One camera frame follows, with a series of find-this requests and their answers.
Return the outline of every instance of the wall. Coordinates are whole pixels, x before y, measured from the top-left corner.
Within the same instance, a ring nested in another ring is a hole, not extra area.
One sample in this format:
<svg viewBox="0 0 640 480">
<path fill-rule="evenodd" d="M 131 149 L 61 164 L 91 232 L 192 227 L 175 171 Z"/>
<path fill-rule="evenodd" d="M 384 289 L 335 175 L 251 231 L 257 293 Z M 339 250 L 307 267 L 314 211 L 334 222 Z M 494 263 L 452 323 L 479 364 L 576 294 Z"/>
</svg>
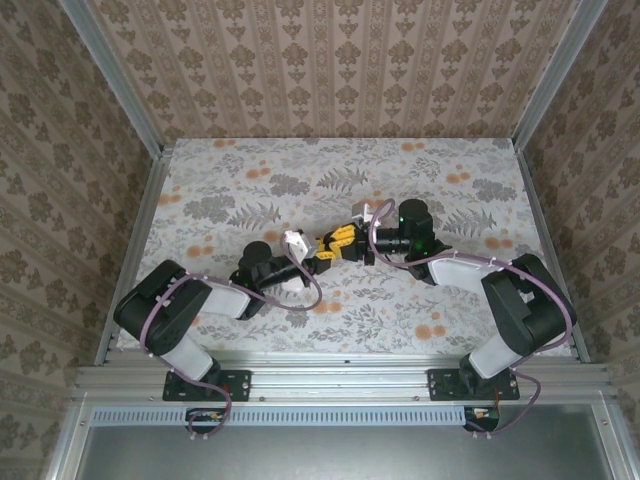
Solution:
<svg viewBox="0 0 640 480">
<path fill-rule="evenodd" d="M 0 478 L 55 445 L 149 163 L 57 3 L 0 2 Z"/>
<path fill-rule="evenodd" d="M 640 445 L 640 2 L 612 0 L 525 156 L 591 354 Z"/>
<path fill-rule="evenodd" d="M 166 142 L 507 137 L 578 0 L 90 0 Z"/>
</svg>

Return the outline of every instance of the gray floor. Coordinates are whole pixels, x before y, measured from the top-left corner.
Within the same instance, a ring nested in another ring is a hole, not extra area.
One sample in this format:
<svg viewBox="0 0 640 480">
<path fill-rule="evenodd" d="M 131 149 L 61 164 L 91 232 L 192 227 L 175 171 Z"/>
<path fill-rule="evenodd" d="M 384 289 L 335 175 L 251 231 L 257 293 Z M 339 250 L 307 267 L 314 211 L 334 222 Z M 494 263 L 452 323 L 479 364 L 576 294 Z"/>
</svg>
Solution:
<svg viewBox="0 0 640 480">
<path fill-rule="evenodd" d="M 461 427 L 229 427 L 207 441 L 176 427 L 103 427 L 86 448 L 85 480 L 612 478 L 588 407 L 536 407 L 491 440 Z"/>
</svg>

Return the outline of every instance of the cable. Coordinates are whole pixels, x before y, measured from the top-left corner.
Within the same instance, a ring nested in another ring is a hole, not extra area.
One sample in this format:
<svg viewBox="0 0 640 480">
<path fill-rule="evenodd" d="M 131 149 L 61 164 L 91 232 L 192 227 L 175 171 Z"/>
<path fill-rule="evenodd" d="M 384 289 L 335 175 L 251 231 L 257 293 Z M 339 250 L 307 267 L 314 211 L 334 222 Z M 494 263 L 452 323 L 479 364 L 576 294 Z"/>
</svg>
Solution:
<svg viewBox="0 0 640 480">
<path fill-rule="evenodd" d="M 382 210 L 388 207 L 387 211 L 384 213 L 384 215 L 381 215 Z M 524 272 L 522 270 L 520 270 L 519 268 L 514 267 L 513 265 L 510 265 L 508 263 L 502 262 L 500 260 L 496 260 L 496 259 L 489 259 L 489 258 L 485 258 L 485 257 L 480 257 L 477 255 L 469 255 L 469 254 L 464 254 L 464 253 L 458 253 L 458 252 L 454 252 L 454 253 L 440 253 L 438 255 L 435 255 L 433 257 L 430 258 L 423 258 L 420 260 L 415 260 L 412 262 L 403 262 L 403 263 L 399 263 L 399 262 L 392 262 L 386 258 L 384 258 L 383 255 L 380 254 L 380 252 L 378 251 L 378 249 L 376 248 L 374 239 L 376 236 L 376 221 L 378 221 L 379 219 L 384 219 L 386 217 L 388 217 L 390 215 L 390 213 L 393 211 L 395 207 L 395 201 L 391 198 L 385 200 L 382 205 L 380 205 L 376 211 L 373 214 L 373 217 L 371 217 L 371 226 L 369 227 L 369 244 L 371 245 L 371 250 L 373 251 L 374 256 L 380 260 L 382 263 L 386 263 L 387 265 L 390 265 L 392 267 L 411 267 L 414 265 L 422 265 L 425 263 L 430 263 L 433 262 L 434 260 L 439 260 L 442 258 L 463 258 L 463 259 L 467 259 L 467 260 L 474 260 L 476 262 L 484 262 L 487 263 L 488 265 L 495 265 L 498 266 L 500 268 L 503 268 L 505 270 L 508 270 L 510 272 L 515 273 L 516 275 L 520 276 L 520 278 L 524 279 L 524 280 L 528 280 L 529 282 L 533 283 L 536 287 L 540 288 L 540 290 L 542 290 L 551 300 L 553 300 L 553 302 L 558 306 L 558 308 L 560 309 L 560 311 L 562 312 L 562 316 L 564 317 L 564 321 L 565 321 L 565 333 L 562 336 L 562 338 L 560 338 L 559 340 L 550 343 L 548 345 L 544 345 L 541 348 L 539 348 L 538 350 L 536 350 L 534 353 L 539 353 L 539 352 L 544 352 L 547 350 L 550 350 L 552 348 L 558 347 L 562 344 L 564 344 L 566 341 L 569 340 L 569 338 L 571 338 L 571 333 L 573 332 L 573 323 L 571 321 L 571 315 L 569 314 L 569 311 L 567 310 L 567 307 L 564 305 L 564 303 L 562 302 L 562 299 L 553 291 L 551 290 L 551 288 L 549 288 L 547 285 L 545 285 L 543 282 L 541 282 L 540 280 L 538 280 L 536 277 L 528 274 L 527 272 Z M 484 432 L 487 436 L 487 438 L 491 438 L 492 435 L 497 435 L 500 433 L 504 433 L 508 430 L 510 430 L 511 428 L 513 428 L 520 420 L 522 420 L 522 418 L 529 412 L 529 410 L 531 409 L 531 407 L 533 407 L 533 404 L 538 400 L 538 397 L 540 396 L 540 393 L 542 391 L 542 385 L 540 384 L 540 382 L 529 376 L 529 375 L 525 375 L 524 373 L 520 373 L 518 371 L 515 370 L 515 367 L 521 365 L 523 362 L 525 362 L 526 360 L 528 360 L 531 357 L 531 355 L 529 355 L 528 357 L 523 357 L 520 360 L 518 360 L 517 362 L 513 363 L 509 369 L 510 371 L 517 377 L 520 377 L 522 379 L 525 380 L 529 380 L 530 382 L 533 382 L 536 384 L 536 391 L 533 394 L 533 396 L 531 397 L 531 399 L 529 400 L 529 403 L 527 403 L 527 405 L 525 406 L 525 408 L 520 412 L 520 414 L 510 423 L 508 423 L 507 425 L 505 425 L 504 427 L 501 427 L 497 430 L 494 430 L 493 432 L 485 432 L 484 429 L 476 424 L 474 424 L 473 422 L 467 422 L 469 423 L 472 427 L 478 429 L 481 432 Z"/>
<path fill-rule="evenodd" d="M 184 284 L 185 282 L 187 282 L 189 280 L 201 280 L 201 281 L 208 282 L 208 283 L 214 283 L 214 284 L 218 284 L 218 285 L 223 285 L 225 287 L 235 288 L 236 290 L 240 290 L 241 292 L 244 292 L 247 295 L 250 295 L 250 296 L 252 296 L 254 298 L 257 298 L 258 300 L 261 300 L 261 301 L 263 301 L 263 302 L 265 302 L 265 303 L 267 303 L 269 305 L 273 305 L 275 307 L 283 308 L 285 310 L 290 310 L 290 311 L 294 311 L 294 312 L 305 312 L 307 310 L 312 310 L 315 307 L 317 307 L 318 305 L 320 305 L 320 302 L 322 301 L 322 288 L 320 287 L 320 284 L 313 277 L 313 275 L 311 275 L 307 271 L 307 269 L 304 268 L 304 266 L 298 261 L 298 259 L 295 258 L 291 254 L 291 252 L 289 251 L 288 246 L 285 244 L 284 235 L 282 235 L 280 237 L 280 247 L 282 248 L 282 251 L 283 251 L 284 255 L 289 259 L 289 261 L 291 261 L 291 263 L 293 263 L 298 268 L 298 270 L 300 270 L 300 272 L 309 280 L 309 282 L 311 282 L 313 284 L 313 286 L 318 291 L 318 298 L 316 299 L 316 301 L 313 304 L 311 304 L 308 307 L 294 307 L 294 306 L 290 306 L 290 305 L 284 305 L 284 304 L 278 302 L 277 300 L 275 300 L 273 298 L 265 297 L 263 295 L 260 295 L 259 293 L 254 292 L 253 290 L 249 290 L 248 288 L 242 287 L 240 285 L 236 285 L 236 284 L 231 283 L 229 281 L 221 280 L 219 278 L 211 277 L 209 275 L 204 275 L 204 274 L 201 274 L 201 273 L 187 273 L 186 275 L 184 275 L 181 278 L 179 278 L 176 282 L 174 282 L 167 289 L 167 291 L 160 297 L 158 302 L 151 309 L 151 312 L 149 312 L 149 315 L 147 316 L 147 319 L 145 320 L 145 322 L 144 322 L 144 324 L 142 326 L 142 329 L 140 331 L 140 348 L 142 349 L 142 351 L 144 353 L 149 353 L 149 350 L 147 349 L 147 346 L 146 346 L 147 335 L 149 333 L 149 328 L 151 327 L 151 324 L 153 323 L 153 320 L 155 319 L 156 315 L 160 311 L 160 308 L 162 308 L 164 303 L 167 300 L 169 300 L 169 298 L 171 298 L 171 295 L 173 295 L 173 292 L 175 292 L 182 284 Z M 211 390 L 221 394 L 224 397 L 225 402 L 226 402 L 226 407 L 225 407 L 224 415 L 222 416 L 222 419 L 220 420 L 220 423 L 218 423 L 218 425 L 213 430 L 211 430 L 211 432 L 209 432 L 208 434 L 204 434 L 204 435 L 210 436 L 210 435 L 214 435 L 214 434 L 218 433 L 220 431 L 220 429 L 222 428 L 222 426 L 224 425 L 224 423 L 229 418 L 229 415 L 231 414 L 231 397 L 229 396 L 229 393 L 226 392 L 225 390 L 223 390 L 222 388 L 218 387 L 217 385 L 213 385 L 211 383 L 200 382 L 198 380 L 195 380 L 195 379 L 189 377 L 184 372 L 182 372 L 179 369 L 175 368 L 173 365 L 171 365 L 169 362 L 164 360 L 162 357 L 159 357 L 159 358 L 164 364 L 166 364 L 173 372 L 175 372 L 185 382 L 188 382 L 188 383 L 190 383 L 192 385 L 195 385 L 196 387 L 210 388 Z M 200 435 L 200 434 L 196 433 L 193 430 L 193 417 L 191 417 L 189 419 L 188 430 L 189 430 L 189 433 L 191 434 L 191 438 L 195 438 L 196 436 Z"/>
</svg>

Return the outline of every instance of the mounting plate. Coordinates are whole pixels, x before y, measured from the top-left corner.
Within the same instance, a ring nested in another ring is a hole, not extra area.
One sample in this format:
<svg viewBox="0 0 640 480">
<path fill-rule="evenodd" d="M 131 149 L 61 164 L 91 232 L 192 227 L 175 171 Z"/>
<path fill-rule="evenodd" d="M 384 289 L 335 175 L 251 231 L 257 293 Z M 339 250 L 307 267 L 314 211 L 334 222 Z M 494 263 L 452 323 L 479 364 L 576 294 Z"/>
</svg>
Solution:
<svg viewBox="0 0 640 480">
<path fill-rule="evenodd" d="M 499 395 L 500 400 L 519 400 L 520 391 L 515 375 L 504 370 L 487 382 L 483 388 L 479 388 L 472 395 L 460 380 L 460 371 L 457 368 L 434 368 L 427 370 L 427 384 L 429 385 L 429 399 L 432 402 L 450 400 L 487 400 L 495 401 Z"/>
<path fill-rule="evenodd" d="M 251 370 L 221 370 L 218 386 L 229 392 L 232 401 L 247 402 L 251 393 Z M 171 372 L 167 372 L 162 399 L 165 402 L 224 401 L 224 397 L 219 393 L 209 388 L 191 385 Z"/>
</svg>

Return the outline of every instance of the floral tablecloth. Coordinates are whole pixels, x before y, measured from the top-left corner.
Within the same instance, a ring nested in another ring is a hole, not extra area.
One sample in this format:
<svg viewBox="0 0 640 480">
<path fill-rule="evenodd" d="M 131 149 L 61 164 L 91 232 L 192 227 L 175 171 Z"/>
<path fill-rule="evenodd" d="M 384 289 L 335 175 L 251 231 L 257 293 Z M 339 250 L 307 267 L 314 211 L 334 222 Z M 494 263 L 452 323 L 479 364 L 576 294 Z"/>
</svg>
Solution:
<svg viewBox="0 0 640 480">
<path fill-rule="evenodd" d="M 352 204 L 389 197 L 425 200 L 437 238 L 461 252 L 542 256 L 508 139 L 193 139 L 175 146 L 138 280 L 167 258 L 228 278 L 247 243 L 280 254 L 283 230 L 320 236 L 349 223 Z M 484 298 L 386 265 L 341 261 L 318 279 L 326 300 L 313 311 L 264 307 L 246 322 L 200 312 L 189 334 L 214 350 L 464 354 L 495 331 Z M 137 342 L 123 332 L 118 346 Z"/>
</svg>

